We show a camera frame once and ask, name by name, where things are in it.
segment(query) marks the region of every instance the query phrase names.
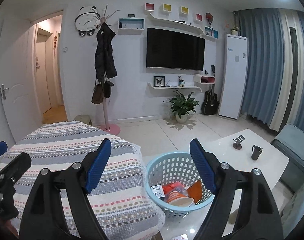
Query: flat screen tv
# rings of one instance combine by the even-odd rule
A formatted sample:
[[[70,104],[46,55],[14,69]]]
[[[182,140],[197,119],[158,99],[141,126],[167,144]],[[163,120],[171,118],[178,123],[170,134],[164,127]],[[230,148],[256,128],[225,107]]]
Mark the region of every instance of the flat screen tv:
[[[204,39],[185,33],[147,29],[146,67],[203,71]]]

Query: black mug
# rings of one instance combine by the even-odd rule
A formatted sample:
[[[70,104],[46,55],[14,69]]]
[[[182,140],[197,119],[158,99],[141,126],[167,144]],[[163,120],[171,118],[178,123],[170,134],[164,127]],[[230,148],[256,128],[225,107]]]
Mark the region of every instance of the black mug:
[[[259,158],[260,154],[262,153],[262,150],[263,149],[261,147],[253,145],[252,146],[253,153],[251,155],[251,159],[256,161]]]

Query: white flower pot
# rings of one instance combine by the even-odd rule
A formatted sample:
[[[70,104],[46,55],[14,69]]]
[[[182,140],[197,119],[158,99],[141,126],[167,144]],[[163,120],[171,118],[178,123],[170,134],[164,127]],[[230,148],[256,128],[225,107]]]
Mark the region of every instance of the white flower pot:
[[[181,115],[181,119],[178,115],[175,115],[175,119],[178,123],[185,123],[188,119],[188,115],[187,114]]]

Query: black jacket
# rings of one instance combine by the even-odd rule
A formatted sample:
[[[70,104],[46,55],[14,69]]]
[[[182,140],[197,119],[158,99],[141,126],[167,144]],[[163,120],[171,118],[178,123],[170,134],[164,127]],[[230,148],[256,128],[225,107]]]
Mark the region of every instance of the black jacket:
[[[115,32],[112,31],[106,23],[102,24],[96,35],[97,49],[95,52],[95,70],[99,82],[103,81],[104,72],[106,72],[106,78],[117,76],[112,55],[113,48],[111,45],[115,35]]]

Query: picture frame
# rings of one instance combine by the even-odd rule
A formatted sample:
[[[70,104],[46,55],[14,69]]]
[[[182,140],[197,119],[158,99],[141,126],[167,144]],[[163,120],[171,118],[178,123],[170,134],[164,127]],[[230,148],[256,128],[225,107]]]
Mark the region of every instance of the picture frame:
[[[153,86],[157,87],[165,87],[165,76],[154,76],[153,77]]]

